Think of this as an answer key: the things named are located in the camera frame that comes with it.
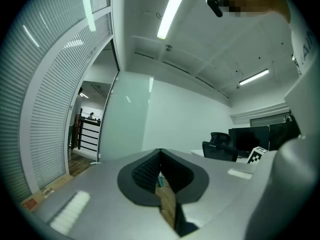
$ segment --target desk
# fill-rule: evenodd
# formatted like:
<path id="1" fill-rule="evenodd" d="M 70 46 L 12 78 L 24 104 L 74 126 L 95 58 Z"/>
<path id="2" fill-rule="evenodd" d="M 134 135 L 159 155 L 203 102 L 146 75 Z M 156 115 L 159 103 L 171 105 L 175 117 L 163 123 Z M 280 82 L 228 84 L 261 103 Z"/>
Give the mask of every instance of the desk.
<path id="1" fill-rule="evenodd" d="M 204 155 L 204 151 L 202 149 L 199 149 L 199 150 L 190 150 L 191 151 L 191 154 L 193 155 L 197 155 L 199 157 L 205 157 Z M 238 158 L 236 160 L 236 163 L 242 163 L 242 164 L 246 164 L 248 161 L 248 158 Z"/>

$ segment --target table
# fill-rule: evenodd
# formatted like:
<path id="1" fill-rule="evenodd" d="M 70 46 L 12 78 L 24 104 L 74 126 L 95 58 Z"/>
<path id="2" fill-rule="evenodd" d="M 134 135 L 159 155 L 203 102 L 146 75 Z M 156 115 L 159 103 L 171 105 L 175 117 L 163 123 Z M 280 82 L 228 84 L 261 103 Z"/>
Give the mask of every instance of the table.
<path id="1" fill-rule="evenodd" d="M 205 157 L 204 155 L 204 151 L 202 149 L 199 149 L 199 150 L 190 150 L 191 151 L 191 154 L 193 155 L 197 155 L 199 157 Z M 248 161 L 248 158 L 238 158 L 236 160 L 236 163 L 242 163 L 242 164 L 246 164 Z"/>

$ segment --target office chair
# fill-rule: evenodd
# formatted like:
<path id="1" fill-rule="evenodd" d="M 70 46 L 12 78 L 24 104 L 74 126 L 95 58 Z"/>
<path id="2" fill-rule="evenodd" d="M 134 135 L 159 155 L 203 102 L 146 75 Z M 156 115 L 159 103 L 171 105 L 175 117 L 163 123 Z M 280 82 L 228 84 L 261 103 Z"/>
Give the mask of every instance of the office chair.
<path id="1" fill-rule="evenodd" d="M 202 142 L 202 149 L 205 158 L 236 162 L 238 151 L 227 145 L 212 145 L 209 142 Z"/>
<path id="2" fill-rule="evenodd" d="M 229 147 L 234 146 L 234 142 L 229 134 L 223 132 L 211 132 L 211 145 L 225 145 Z"/>

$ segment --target cardboard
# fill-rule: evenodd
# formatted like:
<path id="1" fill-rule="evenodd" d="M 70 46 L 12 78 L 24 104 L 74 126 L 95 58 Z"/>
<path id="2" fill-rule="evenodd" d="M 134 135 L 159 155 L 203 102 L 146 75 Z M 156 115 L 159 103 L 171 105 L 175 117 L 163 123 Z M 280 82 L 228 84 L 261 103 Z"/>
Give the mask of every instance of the cardboard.
<path id="1" fill-rule="evenodd" d="M 39 191 L 35 192 L 20 204 L 28 211 L 33 212 L 37 209 L 38 205 L 41 204 L 45 199 L 49 197 L 51 193 L 61 188 L 64 184 L 69 182 L 73 177 L 69 174 L 64 174 L 54 181 L 44 186 Z"/>

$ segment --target cardboard box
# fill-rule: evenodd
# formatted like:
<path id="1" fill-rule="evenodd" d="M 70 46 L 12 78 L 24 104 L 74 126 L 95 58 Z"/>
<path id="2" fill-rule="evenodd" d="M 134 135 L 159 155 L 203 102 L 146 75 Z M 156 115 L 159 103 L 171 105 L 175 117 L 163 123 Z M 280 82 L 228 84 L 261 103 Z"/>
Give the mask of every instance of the cardboard box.
<path id="1" fill-rule="evenodd" d="M 28 211 L 33 212 L 37 209 L 38 205 L 41 204 L 45 199 L 49 197 L 51 193 L 61 188 L 64 184 L 69 182 L 73 177 L 69 174 L 64 174 L 48 185 L 41 188 L 39 191 L 35 192 L 33 195 L 29 196 L 23 200 L 20 204 Z"/>

